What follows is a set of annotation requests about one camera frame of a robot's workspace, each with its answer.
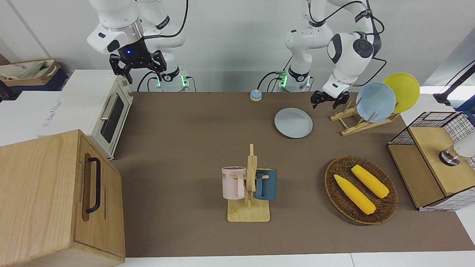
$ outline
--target oven door handle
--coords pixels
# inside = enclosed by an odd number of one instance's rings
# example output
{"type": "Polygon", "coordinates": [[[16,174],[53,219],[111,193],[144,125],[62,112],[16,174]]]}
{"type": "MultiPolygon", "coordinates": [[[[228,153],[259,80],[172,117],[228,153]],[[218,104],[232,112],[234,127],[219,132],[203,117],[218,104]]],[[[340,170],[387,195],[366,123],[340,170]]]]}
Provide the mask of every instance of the oven door handle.
{"type": "Polygon", "coordinates": [[[107,104],[105,105],[104,112],[102,112],[101,115],[101,121],[108,121],[110,119],[112,111],[114,110],[115,103],[117,102],[117,98],[119,98],[118,94],[109,96],[107,104]]]}

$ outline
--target mug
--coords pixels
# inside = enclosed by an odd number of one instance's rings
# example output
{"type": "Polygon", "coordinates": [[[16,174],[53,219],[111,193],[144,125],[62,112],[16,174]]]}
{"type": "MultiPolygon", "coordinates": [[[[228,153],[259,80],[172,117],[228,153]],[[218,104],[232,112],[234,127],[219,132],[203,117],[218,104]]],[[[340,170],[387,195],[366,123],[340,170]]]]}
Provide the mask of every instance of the mug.
{"type": "Polygon", "coordinates": [[[254,198],[258,200],[274,200],[277,198],[277,169],[257,169],[254,198]]]}
{"type": "Polygon", "coordinates": [[[246,168],[224,167],[221,169],[221,174],[223,180],[223,198],[227,200],[243,199],[246,195],[246,185],[244,182],[246,168]]]}

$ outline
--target yellow corn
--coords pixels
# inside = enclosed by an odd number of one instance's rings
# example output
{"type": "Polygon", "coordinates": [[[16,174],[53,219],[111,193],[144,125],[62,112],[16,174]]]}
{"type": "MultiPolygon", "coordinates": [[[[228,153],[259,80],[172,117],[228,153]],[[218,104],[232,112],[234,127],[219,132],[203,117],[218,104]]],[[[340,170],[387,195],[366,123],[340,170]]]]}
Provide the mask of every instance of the yellow corn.
{"type": "Polygon", "coordinates": [[[358,188],[340,175],[335,174],[334,177],[343,192],[364,212],[364,214],[370,215],[374,213],[376,206],[363,193],[361,193],[358,188]]]}
{"type": "Polygon", "coordinates": [[[378,178],[374,177],[369,171],[365,170],[360,165],[355,165],[351,171],[380,199],[385,198],[389,194],[389,189],[382,184],[378,178]]]}

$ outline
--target gray plate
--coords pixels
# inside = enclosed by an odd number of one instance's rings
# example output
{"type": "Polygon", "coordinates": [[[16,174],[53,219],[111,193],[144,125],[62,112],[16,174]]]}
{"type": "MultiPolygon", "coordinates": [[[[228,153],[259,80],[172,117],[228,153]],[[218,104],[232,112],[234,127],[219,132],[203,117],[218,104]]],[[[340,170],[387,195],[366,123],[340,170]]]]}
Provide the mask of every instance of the gray plate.
{"type": "Polygon", "coordinates": [[[274,118],[277,130],[290,138],[307,136],[314,126],[310,116],[303,110],[288,107],[277,112],[274,118]]]}

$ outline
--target oven window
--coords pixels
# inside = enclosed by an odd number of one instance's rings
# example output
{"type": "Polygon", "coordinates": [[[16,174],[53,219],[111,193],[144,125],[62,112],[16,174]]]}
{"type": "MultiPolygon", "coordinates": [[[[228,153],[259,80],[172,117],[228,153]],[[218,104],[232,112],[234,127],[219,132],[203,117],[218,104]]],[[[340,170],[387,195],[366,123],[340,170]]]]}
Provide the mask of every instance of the oven window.
{"type": "Polygon", "coordinates": [[[115,102],[114,108],[112,109],[112,113],[109,120],[104,121],[104,123],[102,124],[101,135],[108,143],[111,143],[112,141],[112,137],[114,136],[117,125],[119,124],[119,120],[123,110],[124,102],[119,96],[117,98],[117,101],[115,102]]]}

